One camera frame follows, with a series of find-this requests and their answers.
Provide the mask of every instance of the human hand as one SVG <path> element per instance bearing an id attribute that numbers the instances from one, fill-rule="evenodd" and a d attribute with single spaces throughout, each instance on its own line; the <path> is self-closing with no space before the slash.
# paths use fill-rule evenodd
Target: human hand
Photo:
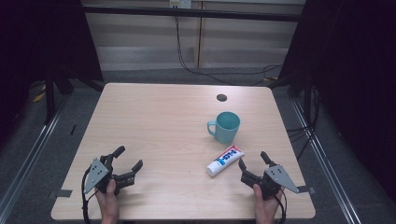
<path id="1" fill-rule="evenodd" d="M 253 185 L 254 196 L 256 198 L 256 204 L 254 208 L 254 216 L 257 224 L 272 224 L 274 223 L 274 217 L 279 203 L 275 198 L 269 200 L 262 199 L 262 189 L 259 185 Z M 282 197 L 282 191 L 280 190 L 276 197 L 280 200 Z"/>
<path id="2" fill-rule="evenodd" d="M 98 190 L 95 194 L 102 214 L 102 224 L 115 224 L 119 220 L 120 207 L 119 201 L 114 195 L 116 181 L 111 179 L 108 182 L 106 194 Z"/>

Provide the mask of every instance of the black cable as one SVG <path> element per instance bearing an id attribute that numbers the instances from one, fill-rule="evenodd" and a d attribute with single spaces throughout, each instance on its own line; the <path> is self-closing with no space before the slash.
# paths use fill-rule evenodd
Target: black cable
<path id="1" fill-rule="evenodd" d="M 318 122 L 318 116 L 319 116 L 319 108 L 320 108 L 320 97 L 318 97 L 318 92 L 316 90 L 315 87 L 313 87 L 314 89 L 314 107 L 315 107 L 315 116 L 314 116 L 314 120 L 311 122 L 312 123 L 312 127 L 310 129 L 308 129 L 308 140 L 305 142 L 303 149 L 301 149 L 299 155 L 297 156 L 297 161 L 300 159 L 300 157 L 303 155 L 306 147 L 308 146 L 309 141 L 311 141 L 313 135 L 315 134 L 315 129 L 317 128 L 317 122 Z"/>
<path id="2" fill-rule="evenodd" d="M 291 143 L 293 143 L 293 142 L 299 140 L 300 138 L 304 137 L 306 135 L 306 132 L 301 131 L 300 133 L 296 133 L 296 134 L 293 134 L 293 135 L 289 136 L 289 138 L 292 138 L 292 137 L 294 137 L 296 135 L 300 135 L 300 136 L 294 138 L 293 140 L 290 140 Z"/>
<path id="3" fill-rule="evenodd" d="M 81 195 L 82 195 L 82 215 L 84 216 L 84 221 L 86 224 L 91 224 L 90 218 L 88 216 L 88 201 L 85 198 L 84 194 L 84 184 L 85 184 L 85 179 L 87 178 L 88 173 L 91 170 L 91 166 L 85 171 L 84 176 L 82 177 L 82 183 L 81 183 Z"/>
<path id="4" fill-rule="evenodd" d="M 260 83 L 262 83 L 262 82 L 264 81 L 264 79 L 266 78 L 266 76 L 265 76 L 265 73 L 266 73 L 266 72 L 269 72 L 269 71 L 271 71 L 271 70 L 273 70 L 273 69 L 275 69 L 275 68 L 277 68 L 277 67 L 279 67 L 279 66 L 281 65 L 281 64 L 270 64 L 270 65 L 266 65 L 266 66 L 263 68 L 263 70 L 262 70 L 261 72 L 253 72 L 253 73 L 240 73 L 240 72 L 203 73 L 203 72 L 192 71 L 192 70 L 185 64 L 184 59 L 183 59 L 183 55 L 182 55 L 182 52 L 181 52 L 180 35 L 179 35 L 179 29 L 178 29 L 178 17 L 177 17 L 177 16 L 175 16 L 175 22 L 176 22 L 176 29 L 177 29 L 177 54 L 178 54 L 178 60 L 179 60 L 179 62 L 180 62 L 180 64 L 181 64 L 181 66 L 182 66 L 185 70 L 187 70 L 188 72 L 190 72 L 190 73 L 193 73 L 193 74 L 195 74 L 195 75 L 202 75 L 202 76 L 211 77 L 211 78 L 215 79 L 216 81 L 219 81 L 219 82 L 222 82 L 222 83 L 231 85 L 231 86 L 240 86 L 240 85 L 233 84 L 233 83 L 230 83 L 230 82 L 227 82 L 227 81 L 218 79 L 217 77 L 213 77 L 213 76 L 218 76 L 218 75 L 259 75 L 259 74 L 264 74 L 264 76 L 263 76 L 263 78 L 262 78 L 261 80 L 259 80 L 259 81 L 255 82 L 255 83 L 249 85 L 249 86 L 256 86 L 256 85 L 258 85 L 258 84 L 260 84 Z"/>
<path id="5" fill-rule="evenodd" d="M 88 202 L 90 201 L 90 199 L 99 191 L 99 189 L 96 190 L 96 192 L 90 196 L 90 198 L 88 198 Z"/>
<path id="6" fill-rule="evenodd" d="M 277 81 L 271 83 L 267 87 L 269 89 L 273 90 L 274 88 L 279 87 L 279 86 L 289 85 L 289 80 L 292 79 L 293 77 L 297 76 L 297 74 L 298 73 L 294 72 L 294 73 L 290 74 L 289 76 L 282 77 L 282 78 L 278 79 Z"/>
<path id="7" fill-rule="evenodd" d="M 286 221 L 286 210 L 285 207 L 283 207 L 282 202 L 276 197 L 276 195 L 274 195 L 275 200 L 279 203 L 280 209 L 282 210 L 282 218 L 279 221 L 279 224 L 283 224 Z"/>
<path id="8" fill-rule="evenodd" d="M 281 191 L 282 191 L 283 197 L 285 198 L 285 214 L 286 214 L 288 211 L 288 199 L 286 198 L 285 191 L 283 189 L 281 189 Z"/>

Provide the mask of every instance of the teal mug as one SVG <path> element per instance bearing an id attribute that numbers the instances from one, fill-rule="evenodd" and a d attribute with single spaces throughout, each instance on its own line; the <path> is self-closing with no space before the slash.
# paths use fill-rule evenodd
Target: teal mug
<path id="1" fill-rule="evenodd" d="M 226 111 L 220 113 L 216 120 L 210 120 L 207 123 L 207 131 L 220 143 L 228 144 L 235 138 L 240 124 L 241 120 L 235 113 Z M 215 131 L 212 131 L 210 126 L 215 126 Z"/>

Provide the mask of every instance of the black curtain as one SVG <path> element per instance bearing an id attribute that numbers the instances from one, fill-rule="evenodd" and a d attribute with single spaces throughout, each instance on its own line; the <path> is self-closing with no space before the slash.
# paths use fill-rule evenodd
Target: black curtain
<path id="1" fill-rule="evenodd" d="M 307 0 L 303 13 L 322 24 L 298 24 L 281 74 L 298 72 L 294 95 L 317 87 L 341 135 L 394 202 L 395 11 L 394 1 Z"/>
<path id="2" fill-rule="evenodd" d="M 103 80 L 85 14 L 61 6 L 79 0 L 7 1 L 0 6 L 0 134 L 4 140 L 29 86 L 56 76 Z"/>

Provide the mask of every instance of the floor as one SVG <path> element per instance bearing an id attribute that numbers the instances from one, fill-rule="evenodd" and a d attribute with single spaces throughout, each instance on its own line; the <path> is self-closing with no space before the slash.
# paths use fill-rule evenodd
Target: floor
<path id="1" fill-rule="evenodd" d="M 248 73 L 258 70 L 262 71 L 262 68 L 205 71 Z M 232 76 L 196 75 L 184 69 L 107 71 L 104 72 L 104 79 L 105 83 L 251 85 L 258 83 L 257 81 L 262 80 L 263 76 L 276 77 L 278 71 L 277 68 L 266 74 Z M 270 82 L 272 81 L 265 79 L 256 86 L 264 87 Z M 35 156 L 29 153 L 34 148 L 36 139 L 45 129 L 43 122 L 46 117 L 45 98 L 38 103 L 32 102 L 40 91 L 40 86 L 30 90 L 29 99 L 14 125 L 14 130 L 8 141 L 1 146 L 0 177 L 6 181 L 0 182 L 2 197 L 0 207 L 6 209 L 0 214 L 0 223 L 81 223 L 77 220 L 56 221 L 50 217 L 55 202 L 51 193 L 62 187 L 68 167 L 100 97 L 100 92 L 94 91 L 89 86 L 77 80 L 72 80 L 72 83 L 75 90 L 70 96 L 56 93 L 56 105 L 63 110 L 60 111 L 53 129 L 49 131 L 48 139 Z M 305 148 L 299 164 L 307 186 L 312 189 L 311 197 L 317 211 L 314 218 L 287 220 L 287 223 L 396 223 L 396 206 L 339 136 L 325 106 L 320 105 L 315 129 L 322 148 L 321 152 L 312 146 L 316 143 L 314 137 L 307 144 L 306 132 L 294 131 L 303 126 L 298 113 L 298 105 L 303 103 L 303 97 L 290 99 L 287 89 L 288 86 L 278 87 L 273 89 L 273 93 L 296 156 Z M 27 161 L 27 158 L 36 158 L 36 161 Z M 329 172 L 329 168 L 324 167 L 324 164 L 330 164 L 332 172 Z M 337 192 L 340 186 L 334 185 L 333 181 L 340 183 L 343 192 Z"/>

